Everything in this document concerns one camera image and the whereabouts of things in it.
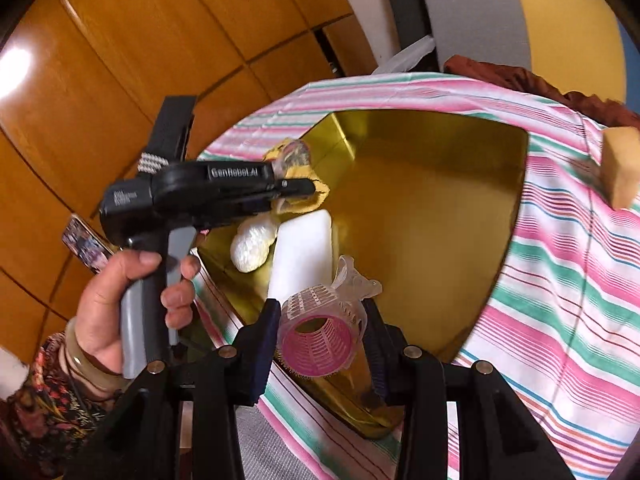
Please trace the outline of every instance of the white soap bar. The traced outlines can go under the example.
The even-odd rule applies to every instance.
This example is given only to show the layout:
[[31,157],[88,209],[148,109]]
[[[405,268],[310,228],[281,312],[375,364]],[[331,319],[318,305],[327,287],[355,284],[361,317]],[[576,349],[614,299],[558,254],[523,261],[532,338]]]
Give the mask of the white soap bar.
[[284,222],[278,231],[268,298],[283,304],[313,285],[331,285],[331,216],[325,209]]

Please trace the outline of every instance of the hand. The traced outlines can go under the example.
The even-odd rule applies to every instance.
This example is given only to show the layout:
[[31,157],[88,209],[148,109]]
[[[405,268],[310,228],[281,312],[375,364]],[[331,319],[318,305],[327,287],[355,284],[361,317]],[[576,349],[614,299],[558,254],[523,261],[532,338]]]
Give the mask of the hand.
[[[122,373],[120,299],[131,282],[151,274],[161,260],[157,253],[120,251],[84,289],[76,314],[76,339],[97,367]],[[193,318],[191,302],[195,290],[189,280],[200,272],[200,261],[187,256],[181,261],[180,270],[186,279],[168,286],[160,296],[167,309],[166,325],[177,329],[187,326]]]

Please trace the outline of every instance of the floral sleeve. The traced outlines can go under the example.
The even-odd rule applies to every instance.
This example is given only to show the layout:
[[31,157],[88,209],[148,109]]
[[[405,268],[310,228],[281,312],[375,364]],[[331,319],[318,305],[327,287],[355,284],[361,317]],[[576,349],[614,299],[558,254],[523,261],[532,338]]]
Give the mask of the floral sleeve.
[[59,355],[64,334],[49,337],[38,351],[22,387],[0,413],[6,444],[31,478],[61,476],[66,461],[112,408],[114,399],[93,402],[78,394]]

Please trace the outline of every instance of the white wall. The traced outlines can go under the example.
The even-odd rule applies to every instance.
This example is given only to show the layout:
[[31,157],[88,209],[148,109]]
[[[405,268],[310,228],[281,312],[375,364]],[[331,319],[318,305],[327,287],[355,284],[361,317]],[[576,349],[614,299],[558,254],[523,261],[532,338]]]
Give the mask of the white wall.
[[389,0],[348,0],[378,64],[398,53],[398,33]]
[[14,393],[27,377],[28,368],[11,352],[0,346],[0,399]]

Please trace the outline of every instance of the blue fabric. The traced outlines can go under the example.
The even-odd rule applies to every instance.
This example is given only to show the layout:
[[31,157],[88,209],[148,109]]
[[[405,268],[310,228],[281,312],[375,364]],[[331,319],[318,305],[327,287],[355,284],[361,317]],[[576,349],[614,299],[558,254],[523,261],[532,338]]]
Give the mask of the blue fabric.
[[626,66],[626,107],[640,114],[640,52],[622,23],[618,22]]

